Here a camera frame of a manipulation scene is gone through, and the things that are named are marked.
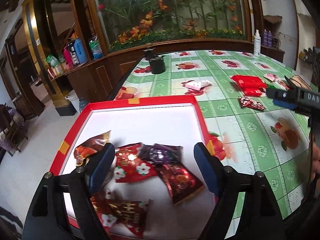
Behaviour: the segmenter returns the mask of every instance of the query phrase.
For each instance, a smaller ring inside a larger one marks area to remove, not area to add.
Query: white spray bottle
[[[259,30],[256,30],[256,34],[254,36],[254,47],[253,47],[253,55],[255,57],[259,57],[261,52],[261,37],[259,34]]]

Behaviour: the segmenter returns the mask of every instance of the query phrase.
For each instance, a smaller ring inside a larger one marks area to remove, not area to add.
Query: white bucket
[[[80,103],[80,100],[76,94],[76,92],[74,90],[72,90],[66,97],[65,99],[68,99],[73,107],[77,110],[78,113],[80,113],[80,106],[79,106],[79,103]]]

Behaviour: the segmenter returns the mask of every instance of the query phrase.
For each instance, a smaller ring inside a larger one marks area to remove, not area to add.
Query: glass display case
[[[109,52],[192,39],[244,40],[241,0],[95,0]]]

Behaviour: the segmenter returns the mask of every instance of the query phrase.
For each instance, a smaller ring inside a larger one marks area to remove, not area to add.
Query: pink bottle
[[[69,65],[69,67],[73,67],[71,54],[70,54],[69,50],[67,49],[67,47],[64,47],[62,54],[63,54],[63,57],[65,58],[67,64]]]

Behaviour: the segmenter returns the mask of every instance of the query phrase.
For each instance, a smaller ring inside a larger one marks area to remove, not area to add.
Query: purple bottle
[[[268,46],[268,32],[266,30],[263,31],[263,46]]]
[[[273,36],[271,31],[268,32],[268,47],[272,47],[272,40],[273,40]]]

